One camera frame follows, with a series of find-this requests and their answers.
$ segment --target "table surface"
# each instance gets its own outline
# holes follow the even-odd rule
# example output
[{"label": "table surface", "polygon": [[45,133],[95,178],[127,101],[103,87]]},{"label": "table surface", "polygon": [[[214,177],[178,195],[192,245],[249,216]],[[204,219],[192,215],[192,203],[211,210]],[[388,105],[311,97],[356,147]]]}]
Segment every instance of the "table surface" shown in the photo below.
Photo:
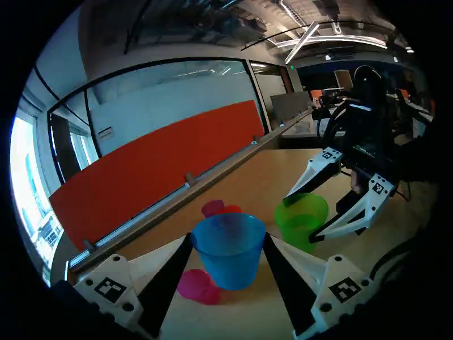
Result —
[{"label": "table surface", "polygon": [[[258,217],[266,229],[281,237],[274,210],[302,175],[308,160],[319,150],[263,150],[234,170],[184,208],[118,251],[128,260],[146,254],[190,232],[203,220],[202,206],[212,199],[239,205]],[[339,174],[314,193],[329,204],[333,217],[336,202],[350,190],[350,178]],[[369,271],[394,246],[414,235],[417,223],[400,196],[390,198],[382,215],[361,236],[355,233],[317,244],[313,255],[327,260],[343,254],[361,270]],[[193,251],[189,268],[203,268]],[[224,291],[222,303],[201,305],[175,293],[162,326],[162,339],[291,339],[292,326],[264,254],[254,283],[237,292]]]}]

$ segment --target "window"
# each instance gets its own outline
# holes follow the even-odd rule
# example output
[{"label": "window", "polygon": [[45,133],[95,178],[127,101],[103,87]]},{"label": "window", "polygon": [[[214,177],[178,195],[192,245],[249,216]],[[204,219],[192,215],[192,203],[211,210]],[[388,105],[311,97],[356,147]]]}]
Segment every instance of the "window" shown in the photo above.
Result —
[{"label": "window", "polygon": [[91,137],[71,132],[71,143],[81,170],[98,160]]},{"label": "window", "polygon": [[33,124],[35,118],[14,120],[11,134],[11,181],[16,206],[27,234],[44,263],[48,282],[52,259],[63,229],[44,192],[38,173]]}]

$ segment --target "ceiling light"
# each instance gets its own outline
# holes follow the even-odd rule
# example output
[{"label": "ceiling light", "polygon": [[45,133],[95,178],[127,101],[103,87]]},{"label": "ceiling light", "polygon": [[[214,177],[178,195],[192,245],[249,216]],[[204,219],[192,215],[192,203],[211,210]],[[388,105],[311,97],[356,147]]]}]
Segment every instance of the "ceiling light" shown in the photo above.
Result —
[{"label": "ceiling light", "polygon": [[[277,42],[277,47],[282,48],[286,46],[296,45],[298,39],[292,39],[282,42]],[[362,43],[373,45],[381,48],[387,48],[385,41],[379,40],[373,37],[367,36],[352,36],[352,35],[340,35],[340,36],[316,36],[316,37],[309,37],[307,40],[307,44],[312,43],[323,43],[325,41],[348,41],[350,43]]]},{"label": "ceiling light", "polygon": [[304,43],[308,40],[309,37],[311,37],[314,32],[318,29],[319,24],[315,21],[313,21],[310,25],[310,27],[307,29],[307,31],[304,33],[304,35],[299,39],[298,43],[296,46],[294,46],[293,50],[289,53],[287,58],[285,59],[285,64],[288,64],[292,58],[296,55],[297,52],[302,48]]},{"label": "ceiling light", "polygon": [[227,68],[225,71],[223,71],[222,75],[224,75],[225,73],[227,73],[229,70],[231,70],[231,67]]},{"label": "ceiling light", "polygon": [[264,65],[264,64],[258,64],[258,63],[256,63],[256,62],[251,62],[250,64],[251,64],[251,66],[266,67],[266,65]]},{"label": "ceiling light", "polygon": [[181,74],[178,74],[177,77],[182,77],[183,75],[191,75],[191,74],[207,72],[207,71],[212,71],[212,70],[198,70],[198,71],[193,71],[193,72],[188,72],[188,73],[181,73]]},{"label": "ceiling light", "polygon": [[360,37],[360,36],[319,36],[311,37],[308,43],[323,43],[325,41],[347,41],[350,43],[362,43],[381,47],[386,49],[386,43],[383,40],[379,40],[373,37]]}]

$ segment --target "wall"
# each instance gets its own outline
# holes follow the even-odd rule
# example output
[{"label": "wall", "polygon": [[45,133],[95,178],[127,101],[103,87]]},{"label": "wall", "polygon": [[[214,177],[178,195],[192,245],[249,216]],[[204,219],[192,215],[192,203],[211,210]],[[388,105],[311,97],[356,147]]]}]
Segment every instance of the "wall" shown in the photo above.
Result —
[{"label": "wall", "polygon": [[273,106],[271,96],[282,95],[286,93],[285,85],[279,75],[256,74],[259,89],[263,94],[266,111],[269,117],[273,115]]},{"label": "wall", "polygon": [[302,88],[302,83],[299,78],[299,75],[297,74],[296,67],[294,67],[294,70],[292,70],[291,66],[287,66],[287,70],[288,70],[289,79],[291,80],[291,83],[293,84],[294,92],[303,91],[304,89]]},{"label": "wall", "polygon": [[[259,111],[250,77],[246,73],[220,78],[215,75],[199,76],[123,95],[91,110],[91,118],[99,148],[105,155],[176,121],[250,99],[255,101]],[[100,140],[97,132],[110,126],[113,136]]]},{"label": "wall", "polygon": [[[78,8],[63,22],[36,61],[40,74],[60,98],[87,81],[79,51],[79,13],[80,9]],[[37,118],[33,137],[41,182],[46,195],[50,196],[61,186],[52,159],[46,115],[48,108],[56,103],[57,100],[42,85],[34,71],[31,71],[26,82],[24,95],[42,111],[35,110],[33,112],[33,115]],[[73,115],[67,114],[65,110],[59,110],[57,113],[78,125],[81,129],[89,131],[85,124],[81,123]],[[81,108],[78,109],[77,113],[87,121],[84,108],[83,110]],[[74,254],[75,247],[63,234],[53,259],[52,271],[54,272],[51,273],[53,282],[55,279],[63,278],[62,273],[65,269],[65,262],[72,258]]]}]

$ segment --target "ceiling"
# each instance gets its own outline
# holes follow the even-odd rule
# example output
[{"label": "ceiling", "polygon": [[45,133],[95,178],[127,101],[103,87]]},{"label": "ceiling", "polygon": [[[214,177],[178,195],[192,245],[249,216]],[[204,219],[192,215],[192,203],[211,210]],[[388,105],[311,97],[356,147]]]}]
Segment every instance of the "ceiling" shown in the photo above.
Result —
[{"label": "ceiling", "polygon": [[[122,44],[125,53],[143,46],[202,43],[238,49],[260,42],[282,58],[293,46],[275,44],[300,38],[313,21],[314,36],[354,35],[380,39],[405,53],[407,42],[369,0],[88,0],[88,46]],[[381,48],[356,42],[306,44],[295,58]]]}]

